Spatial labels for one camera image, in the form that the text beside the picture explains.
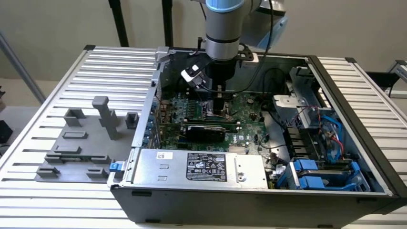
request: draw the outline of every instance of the blue plastic latch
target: blue plastic latch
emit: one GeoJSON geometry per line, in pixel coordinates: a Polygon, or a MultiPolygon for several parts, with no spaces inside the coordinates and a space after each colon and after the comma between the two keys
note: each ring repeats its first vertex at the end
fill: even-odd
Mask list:
{"type": "Polygon", "coordinates": [[[360,167],[358,165],[358,162],[351,162],[351,166],[355,173],[360,172],[360,167]]]}
{"type": "Polygon", "coordinates": [[[294,162],[294,168],[296,171],[302,170],[318,170],[316,162],[314,160],[296,160],[294,162]]]}
{"type": "Polygon", "coordinates": [[[350,183],[343,187],[326,187],[326,190],[331,190],[331,191],[354,191],[356,188],[356,184],[355,183],[350,183]]]}
{"type": "Polygon", "coordinates": [[[152,121],[154,121],[154,115],[149,114],[149,115],[148,115],[148,122],[152,122],[152,121]]]}
{"type": "Polygon", "coordinates": [[[111,163],[108,170],[111,172],[119,172],[119,171],[121,171],[121,167],[123,167],[121,163],[111,163]]]}
{"type": "Polygon", "coordinates": [[[302,189],[324,190],[326,186],[320,177],[304,176],[299,179],[302,189]]]}
{"type": "Polygon", "coordinates": [[[155,111],[155,109],[158,108],[158,102],[152,102],[151,104],[151,111],[155,111]]]}

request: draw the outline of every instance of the beige wall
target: beige wall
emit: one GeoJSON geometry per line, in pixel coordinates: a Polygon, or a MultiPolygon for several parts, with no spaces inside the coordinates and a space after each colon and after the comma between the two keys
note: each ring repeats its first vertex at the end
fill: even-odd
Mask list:
{"type": "MultiPolygon", "coordinates": [[[[160,0],[121,0],[129,43],[164,45],[160,0]]],[[[406,0],[286,0],[290,23],[274,52],[354,57],[384,71],[407,59],[406,0]]],[[[174,0],[175,46],[204,36],[200,7],[174,0]]],[[[59,80],[85,44],[117,46],[108,0],[0,0],[0,29],[36,79],[59,80]]],[[[17,78],[0,53],[0,77],[17,78]]]]}

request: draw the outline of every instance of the blue tab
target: blue tab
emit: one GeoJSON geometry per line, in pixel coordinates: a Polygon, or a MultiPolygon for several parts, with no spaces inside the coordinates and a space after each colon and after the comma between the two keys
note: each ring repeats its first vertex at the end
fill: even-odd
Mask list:
{"type": "Polygon", "coordinates": [[[119,172],[121,170],[123,164],[121,163],[111,163],[108,170],[111,172],[119,172]]]}
{"type": "Polygon", "coordinates": [[[356,184],[355,183],[350,183],[343,187],[326,187],[326,190],[331,190],[331,191],[354,191],[356,188],[356,184]]]}
{"type": "Polygon", "coordinates": [[[295,169],[296,171],[300,171],[300,170],[302,170],[299,160],[296,160],[296,161],[294,162],[294,169],[295,169]]]}
{"type": "Polygon", "coordinates": [[[358,162],[351,162],[351,166],[352,166],[354,172],[358,173],[360,171],[360,167],[358,165],[358,162]]]}
{"type": "Polygon", "coordinates": [[[302,189],[324,190],[326,186],[320,177],[304,176],[299,179],[302,189]]]}
{"type": "Polygon", "coordinates": [[[298,160],[302,170],[318,170],[316,162],[314,160],[298,160]]]}

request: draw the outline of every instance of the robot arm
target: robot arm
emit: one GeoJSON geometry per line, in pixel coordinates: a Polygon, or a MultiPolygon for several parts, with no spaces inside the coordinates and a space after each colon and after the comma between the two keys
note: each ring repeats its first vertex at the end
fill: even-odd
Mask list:
{"type": "Polygon", "coordinates": [[[207,0],[206,51],[218,61],[231,60],[239,51],[246,16],[258,9],[260,0],[207,0]]]}
{"type": "MultiPolygon", "coordinates": [[[[206,51],[216,61],[228,61],[239,51],[239,43],[266,49],[270,32],[268,0],[195,0],[206,2],[206,51]]],[[[282,34],[287,18],[284,0],[272,0],[275,16],[274,38],[282,34]]]]}

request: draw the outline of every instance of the power supply label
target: power supply label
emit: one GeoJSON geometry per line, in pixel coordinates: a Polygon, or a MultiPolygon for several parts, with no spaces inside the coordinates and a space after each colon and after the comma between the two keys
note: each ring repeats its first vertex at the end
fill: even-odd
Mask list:
{"type": "Polygon", "coordinates": [[[226,155],[188,153],[187,179],[227,182],[226,155]]]}

